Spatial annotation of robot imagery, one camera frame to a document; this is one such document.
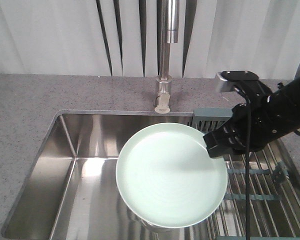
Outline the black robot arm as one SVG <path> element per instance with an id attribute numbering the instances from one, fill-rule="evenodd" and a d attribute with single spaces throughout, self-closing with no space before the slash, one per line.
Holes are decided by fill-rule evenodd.
<path id="1" fill-rule="evenodd" d="M 262 150 L 269 142 L 300 129 L 300 77 L 273 92 L 248 70 L 218 72 L 217 91 L 236 92 L 244 103 L 232 116 L 203 136 L 211 158 Z"/>

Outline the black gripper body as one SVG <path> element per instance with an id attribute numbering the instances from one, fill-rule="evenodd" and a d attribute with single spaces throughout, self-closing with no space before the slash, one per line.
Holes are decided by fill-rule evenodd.
<path id="1" fill-rule="evenodd" d="M 237 105 L 221 126 L 221 154 L 256 152 L 285 135 L 285 103 L 270 101 L 251 110 Z"/>

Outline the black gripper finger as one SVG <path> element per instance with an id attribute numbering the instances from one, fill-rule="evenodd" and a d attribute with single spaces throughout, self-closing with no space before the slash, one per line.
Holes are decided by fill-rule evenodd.
<path id="1" fill-rule="evenodd" d="M 211 158 L 226 154 L 240 154 L 240 144 L 236 139 L 237 132 L 227 127 L 219 127 L 203 136 L 206 150 Z"/>

